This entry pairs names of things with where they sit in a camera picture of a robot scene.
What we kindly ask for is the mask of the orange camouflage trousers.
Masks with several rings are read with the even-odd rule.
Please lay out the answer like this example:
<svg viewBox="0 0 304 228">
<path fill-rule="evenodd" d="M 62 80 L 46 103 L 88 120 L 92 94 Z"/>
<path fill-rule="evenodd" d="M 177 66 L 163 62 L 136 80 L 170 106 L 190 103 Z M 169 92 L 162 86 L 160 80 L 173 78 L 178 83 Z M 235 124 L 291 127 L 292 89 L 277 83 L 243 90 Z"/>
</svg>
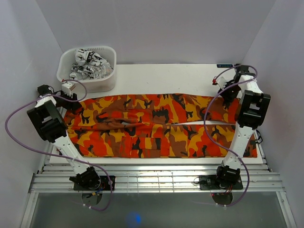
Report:
<svg viewBox="0 0 304 228">
<path fill-rule="evenodd" d="M 112 95 L 81 102 L 64 120 L 85 157 L 224 157 L 235 133 L 239 100 L 188 94 Z"/>
</svg>

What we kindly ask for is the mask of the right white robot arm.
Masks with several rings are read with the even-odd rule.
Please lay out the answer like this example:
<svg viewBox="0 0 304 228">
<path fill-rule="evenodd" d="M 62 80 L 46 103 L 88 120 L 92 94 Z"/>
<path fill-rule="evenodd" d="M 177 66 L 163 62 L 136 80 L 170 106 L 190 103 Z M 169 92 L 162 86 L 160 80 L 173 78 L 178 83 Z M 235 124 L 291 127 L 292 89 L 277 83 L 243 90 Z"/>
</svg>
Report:
<svg viewBox="0 0 304 228">
<path fill-rule="evenodd" d="M 222 76 L 213 79 L 213 85 L 220 87 L 218 93 L 224 99 L 223 105 L 228 107 L 238 93 L 242 93 L 235 121 L 235 133 L 229 151 L 217 168 L 214 182 L 221 189 L 232 189 L 241 185 L 240 158 L 244 156 L 247 144 L 254 131 L 264 122 L 271 96 L 262 92 L 257 85 L 257 73 L 251 73 L 248 65 L 236 65 L 235 76 L 227 81 Z"/>
</svg>

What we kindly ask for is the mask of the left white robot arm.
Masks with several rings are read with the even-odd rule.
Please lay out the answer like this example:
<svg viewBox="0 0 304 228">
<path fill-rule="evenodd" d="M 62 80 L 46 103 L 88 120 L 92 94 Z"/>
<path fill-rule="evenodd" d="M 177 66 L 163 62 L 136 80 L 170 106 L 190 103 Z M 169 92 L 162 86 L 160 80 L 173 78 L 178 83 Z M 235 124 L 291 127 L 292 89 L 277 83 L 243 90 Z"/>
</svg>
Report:
<svg viewBox="0 0 304 228">
<path fill-rule="evenodd" d="M 77 95 L 68 89 L 60 92 L 60 96 L 54 97 L 55 93 L 48 85 L 38 87 L 41 97 L 33 109 L 27 111 L 27 115 L 34 125 L 37 133 L 44 141 L 49 141 L 56 147 L 72 167 L 75 176 L 69 180 L 80 187 L 96 190 L 101 185 L 101 179 L 94 167 L 88 165 L 68 136 L 67 124 L 58 111 L 63 107 L 75 113 L 81 110 L 77 101 Z"/>
</svg>

